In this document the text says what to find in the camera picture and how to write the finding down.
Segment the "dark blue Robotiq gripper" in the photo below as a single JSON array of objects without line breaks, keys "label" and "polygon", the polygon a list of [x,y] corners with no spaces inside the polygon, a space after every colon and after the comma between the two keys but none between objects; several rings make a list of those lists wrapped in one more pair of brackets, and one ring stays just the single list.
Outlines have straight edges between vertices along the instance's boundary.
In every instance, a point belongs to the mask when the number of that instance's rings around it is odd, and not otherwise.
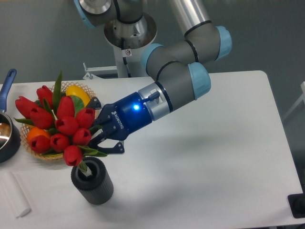
[{"label": "dark blue Robotiq gripper", "polygon": [[130,134],[173,111],[171,100],[159,82],[103,108],[100,100],[93,97],[86,108],[101,109],[94,124],[102,126],[92,135],[88,146],[107,155],[124,154],[124,140]]}]

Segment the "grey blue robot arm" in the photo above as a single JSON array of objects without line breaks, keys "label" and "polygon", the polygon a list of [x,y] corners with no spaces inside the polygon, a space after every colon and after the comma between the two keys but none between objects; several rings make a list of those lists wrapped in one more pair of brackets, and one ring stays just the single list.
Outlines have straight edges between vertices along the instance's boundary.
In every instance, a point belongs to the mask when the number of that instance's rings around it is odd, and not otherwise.
[{"label": "grey blue robot arm", "polygon": [[169,1],[184,35],[183,42],[170,47],[154,43],[156,23],[143,11],[141,0],[74,4],[87,27],[104,26],[119,77],[153,79],[152,84],[102,107],[89,147],[105,154],[123,154],[123,142],[130,134],[208,93],[211,79],[204,64],[232,49],[229,31],[212,24],[200,0]]}]

